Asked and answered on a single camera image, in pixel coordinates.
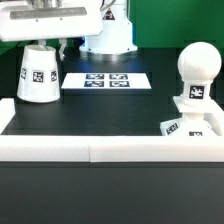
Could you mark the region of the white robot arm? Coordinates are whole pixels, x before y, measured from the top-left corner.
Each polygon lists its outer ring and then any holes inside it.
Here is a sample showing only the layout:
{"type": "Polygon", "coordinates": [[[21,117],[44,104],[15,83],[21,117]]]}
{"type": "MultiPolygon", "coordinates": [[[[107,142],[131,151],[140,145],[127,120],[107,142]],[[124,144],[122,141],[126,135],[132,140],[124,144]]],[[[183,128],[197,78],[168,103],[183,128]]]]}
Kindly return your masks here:
{"type": "Polygon", "coordinates": [[[129,12],[130,0],[0,0],[0,40],[81,37],[82,57],[122,60],[137,52],[129,12]]]}

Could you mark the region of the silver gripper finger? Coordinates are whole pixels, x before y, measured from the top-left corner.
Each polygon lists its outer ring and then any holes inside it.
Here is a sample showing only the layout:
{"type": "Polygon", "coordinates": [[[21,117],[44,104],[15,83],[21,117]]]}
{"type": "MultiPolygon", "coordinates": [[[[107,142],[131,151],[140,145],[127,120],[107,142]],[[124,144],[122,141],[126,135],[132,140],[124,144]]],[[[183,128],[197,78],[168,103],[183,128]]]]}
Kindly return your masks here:
{"type": "Polygon", "coordinates": [[[59,39],[59,44],[60,44],[59,56],[60,56],[60,60],[63,61],[65,58],[64,50],[67,46],[67,39],[64,39],[64,38],[59,39]]]}

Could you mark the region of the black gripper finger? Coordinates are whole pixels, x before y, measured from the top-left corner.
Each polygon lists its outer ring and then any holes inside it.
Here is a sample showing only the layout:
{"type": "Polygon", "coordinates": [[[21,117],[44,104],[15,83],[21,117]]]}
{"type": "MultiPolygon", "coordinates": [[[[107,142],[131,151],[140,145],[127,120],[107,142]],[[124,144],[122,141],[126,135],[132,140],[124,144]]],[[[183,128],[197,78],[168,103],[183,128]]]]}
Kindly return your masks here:
{"type": "Polygon", "coordinates": [[[48,50],[48,49],[47,49],[47,46],[46,46],[46,40],[38,40],[38,45],[40,46],[40,48],[41,48],[42,50],[45,50],[45,51],[48,50]]]}

